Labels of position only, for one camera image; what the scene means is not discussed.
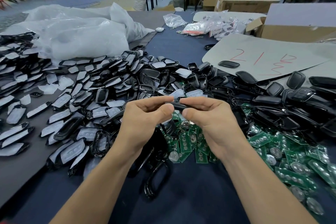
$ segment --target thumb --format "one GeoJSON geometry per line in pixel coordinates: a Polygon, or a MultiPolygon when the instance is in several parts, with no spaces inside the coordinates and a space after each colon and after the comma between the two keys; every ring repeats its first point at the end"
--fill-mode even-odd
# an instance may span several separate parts
{"type": "Polygon", "coordinates": [[[174,106],[172,104],[164,104],[160,106],[156,111],[151,112],[151,116],[155,120],[156,124],[162,123],[166,120],[171,119],[171,114],[174,111],[174,106]]]}
{"type": "Polygon", "coordinates": [[[194,108],[186,108],[182,112],[182,116],[187,120],[191,120],[198,126],[204,125],[206,121],[205,111],[199,111],[194,108]]]}

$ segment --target person's left hand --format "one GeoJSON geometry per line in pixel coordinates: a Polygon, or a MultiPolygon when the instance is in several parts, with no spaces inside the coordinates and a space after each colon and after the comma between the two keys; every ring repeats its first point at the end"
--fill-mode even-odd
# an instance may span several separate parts
{"type": "Polygon", "coordinates": [[[115,143],[138,157],[157,124],[172,118],[173,96],[151,97],[128,102],[115,143]]]}

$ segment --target floor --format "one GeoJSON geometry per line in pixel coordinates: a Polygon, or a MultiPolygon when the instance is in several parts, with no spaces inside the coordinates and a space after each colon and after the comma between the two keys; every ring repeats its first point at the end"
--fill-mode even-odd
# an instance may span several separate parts
{"type": "MultiPolygon", "coordinates": [[[[157,7],[164,7],[169,4],[171,0],[158,0],[157,7]]],[[[6,10],[0,10],[0,32],[8,26],[22,22],[26,18],[26,14],[22,12],[34,9],[41,5],[58,4],[66,7],[76,8],[100,8],[111,6],[113,2],[116,2],[126,10],[132,10],[133,0],[26,0],[19,4],[12,5],[12,8],[6,10]]]]}

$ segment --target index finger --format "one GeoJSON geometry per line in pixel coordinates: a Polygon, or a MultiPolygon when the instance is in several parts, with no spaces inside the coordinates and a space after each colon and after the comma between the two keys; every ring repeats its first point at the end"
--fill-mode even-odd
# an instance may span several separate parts
{"type": "Polygon", "coordinates": [[[203,110],[211,110],[217,106],[219,106],[223,101],[214,99],[214,98],[206,98],[206,97],[189,97],[189,98],[181,98],[180,103],[185,105],[190,105],[194,107],[198,107],[203,110]]]}
{"type": "Polygon", "coordinates": [[[166,102],[174,101],[173,96],[151,97],[135,100],[134,103],[145,112],[154,111],[166,102]]]}

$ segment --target hand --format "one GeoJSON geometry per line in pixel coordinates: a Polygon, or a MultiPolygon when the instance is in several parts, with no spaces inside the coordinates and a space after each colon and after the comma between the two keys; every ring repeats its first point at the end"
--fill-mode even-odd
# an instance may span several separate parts
{"type": "Polygon", "coordinates": [[[217,158],[222,160],[223,154],[247,143],[228,103],[205,97],[182,98],[180,103],[197,109],[186,108],[182,115],[202,128],[205,140],[217,158]]]}
{"type": "Polygon", "coordinates": [[[115,144],[138,157],[156,125],[172,118],[174,107],[165,104],[172,101],[174,97],[162,96],[128,102],[115,144]]]}

